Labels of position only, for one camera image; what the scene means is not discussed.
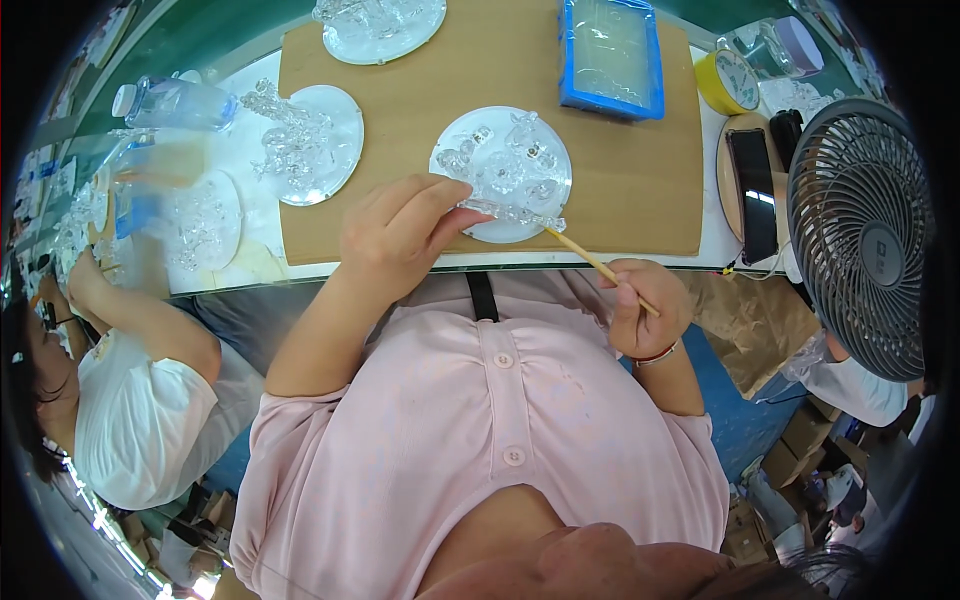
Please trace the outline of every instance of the red bracelet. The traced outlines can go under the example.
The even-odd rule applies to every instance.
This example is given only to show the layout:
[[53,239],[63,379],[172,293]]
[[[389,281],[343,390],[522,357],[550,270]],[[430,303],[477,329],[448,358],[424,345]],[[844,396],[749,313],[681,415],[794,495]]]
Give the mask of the red bracelet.
[[666,358],[669,354],[671,354],[675,349],[677,349],[677,342],[674,342],[673,344],[671,344],[667,349],[665,349],[665,350],[664,350],[663,352],[661,352],[660,354],[656,354],[656,355],[651,356],[651,357],[649,357],[649,358],[633,358],[633,357],[631,357],[631,358],[630,358],[630,361],[631,361],[632,363],[634,363],[634,366],[636,366],[636,367],[643,367],[644,365],[651,365],[651,364],[653,364],[653,363],[656,363],[656,362],[659,361],[659,360],[663,360],[663,359]]

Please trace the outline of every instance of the hand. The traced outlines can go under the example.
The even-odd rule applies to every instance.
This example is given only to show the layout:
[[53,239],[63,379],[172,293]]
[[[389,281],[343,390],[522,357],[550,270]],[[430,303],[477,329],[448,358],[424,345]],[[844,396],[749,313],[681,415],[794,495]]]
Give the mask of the hand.
[[[659,263],[619,258],[607,265],[621,281],[616,287],[616,307],[610,326],[611,345],[633,358],[656,356],[673,346],[693,320],[690,296],[683,283]],[[602,288],[613,288],[606,277]],[[637,296],[656,307],[659,317],[647,313]]]
[[347,281],[358,300],[386,310],[423,281],[461,231],[492,219],[453,208],[471,192],[468,183],[440,175],[375,188],[344,216],[341,262],[331,279]]
[[63,295],[63,292],[60,291],[60,286],[57,284],[57,278],[49,273],[40,279],[40,284],[37,286],[36,292],[39,294],[41,300],[53,304],[66,301],[66,296]]
[[87,246],[70,270],[70,277],[66,283],[67,299],[78,310],[86,311],[91,298],[97,291],[109,285],[109,281],[104,277],[93,257],[93,250]]

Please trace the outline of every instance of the wooden stick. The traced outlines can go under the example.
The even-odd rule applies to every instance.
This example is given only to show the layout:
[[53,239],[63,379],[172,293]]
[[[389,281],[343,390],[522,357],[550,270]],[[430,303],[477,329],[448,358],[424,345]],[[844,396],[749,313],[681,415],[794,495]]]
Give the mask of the wooden stick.
[[[613,271],[611,271],[611,270],[610,270],[610,267],[608,267],[607,265],[605,265],[605,264],[603,264],[602,262],[600,262],[599,260],[597,260],[597,258],[596,258],[593,254],[591,254],[591,253],[587,252],[586,250],[584,250],[583,248],[581,248],[579,244],[577,244],[576,242],[574,242],[574,241],[571,240],[570,238],[566,237],[565,235],[563,235],[563,234],[560,233],[559,231],[556,231],[556,230],[551,229],[551,228],[544,228],[544,229],[546,229],[547,231],[549,231],[550,233],[552,233],[554,237],[556,237],[558,240],[560,240],[560,243],[561,243],[561,244],[563,244],[564,246],[567,246],[568,248],[570,248],[571,250],[573,250],[574,252],[576,252],[577,254],[579,254],[581,258],[583,258],[584,260],[586,260],[586,262],[590,263],[590,264],[593,266],[594,269],[596,269],[597,271],[599,271],[602,276],[604,276],[604,277],[606,277],[607,279],[609,279],[610,281],[612,281],[612,282],[613,282],[613,285],[620,285],[620,280],[616,278],[616,273],[614,273]],[[640,294],[637,294],[637,299],[638,299],[639,302],[640,302],[640,306],[642,306],[643,308],[645,308],[648,313],[650,313],[650,314],[653,315],[654,317],[659,317],[659,316],[660,316],[659,310],[657,310],[656,308],[654,308],[653,306],[651,306],[651,305],[650,305],[650,302],[648,302],[647,300],[644,300],[643,297],[642,297]]]

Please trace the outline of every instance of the smartphone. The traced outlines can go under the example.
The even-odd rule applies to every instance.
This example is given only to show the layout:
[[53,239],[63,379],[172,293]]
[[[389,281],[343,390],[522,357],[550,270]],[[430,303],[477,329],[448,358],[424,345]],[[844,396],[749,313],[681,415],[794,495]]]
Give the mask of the smartphone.
[[743,227],[743,264],[750,266],[777,253],[774,180],[763,130],[727,132]]

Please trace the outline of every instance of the electric fan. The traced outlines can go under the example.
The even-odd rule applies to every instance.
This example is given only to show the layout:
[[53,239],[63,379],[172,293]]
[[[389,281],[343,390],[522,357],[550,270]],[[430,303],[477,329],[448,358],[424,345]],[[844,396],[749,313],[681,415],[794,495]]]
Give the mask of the electric fan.
[[863,99],[817,113],[793,155],[787,213],[826,328],[868,371],[892,381],[921,377],[921,270],[934,223],[903,117]]

